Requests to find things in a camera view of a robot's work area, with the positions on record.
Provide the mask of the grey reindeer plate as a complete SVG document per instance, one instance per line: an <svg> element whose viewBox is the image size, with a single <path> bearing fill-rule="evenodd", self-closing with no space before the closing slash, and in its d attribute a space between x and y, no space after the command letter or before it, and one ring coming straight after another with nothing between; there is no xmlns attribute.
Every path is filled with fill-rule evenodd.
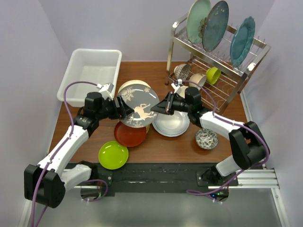
<svg viewBox="0 0 303 227"><path fill-rule="evenodd" d="M124 102L134 110L134 113L122 119L121 122L131 128L143 128L157 118L158 113L151 108L160 102L156 92L142 84L132 84L117 93Z"/></svg>

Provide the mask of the cream leaf pattern plate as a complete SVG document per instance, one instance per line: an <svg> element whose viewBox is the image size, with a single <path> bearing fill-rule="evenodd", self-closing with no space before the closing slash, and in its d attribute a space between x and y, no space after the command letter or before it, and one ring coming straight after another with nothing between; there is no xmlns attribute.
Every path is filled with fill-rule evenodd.
<svg viewBox="0 0 303 227"><path fill-rule="evenodd" d="M125 88L129 85L133 85L133 84L141 84L141 85L145 85L147 87L150 87L149 84L147 84L146 82L144 82L142 80L130 80L130 81L125 82L123 85L121 85L118 92L120 92L123 88Z"/></svg>

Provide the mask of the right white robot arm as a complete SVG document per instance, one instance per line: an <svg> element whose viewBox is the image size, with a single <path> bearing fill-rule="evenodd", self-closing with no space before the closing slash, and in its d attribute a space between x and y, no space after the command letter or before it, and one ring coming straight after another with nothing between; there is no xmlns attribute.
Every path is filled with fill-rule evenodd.
<svg viewBox="0 0 303 227"><path fill-rule="evenodd" d="M217 115L203 106L201 93L196 87L188 87L185 96L169 92L151 108L160 114L172 115L175 111L187 113L192 124L211 130L229 140L232 155L206 170L202 177L217 186L223 185L228 176L238 170L247 170L261 160L269 158L269 148L256 123L235 122Z"/></svg>

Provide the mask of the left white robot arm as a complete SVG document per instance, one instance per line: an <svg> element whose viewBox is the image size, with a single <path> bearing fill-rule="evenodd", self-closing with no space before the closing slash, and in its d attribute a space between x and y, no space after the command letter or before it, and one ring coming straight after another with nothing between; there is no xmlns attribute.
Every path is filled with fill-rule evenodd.
<svg viewBox="0 0 303 227"><path fill-rule="evenodd" d="M65 168L75 152L98 128L99 121L109 118L125 119L134 113L122 97L116 100L104 98L99 92L87 94L83 112L78 114L66 134L42 161L36 166L28 165L24 170L24 197L50 208L62 202L65 193L84 182L94 185L98 181L98 168L87 161L81 161L74 168Z"/></svg>

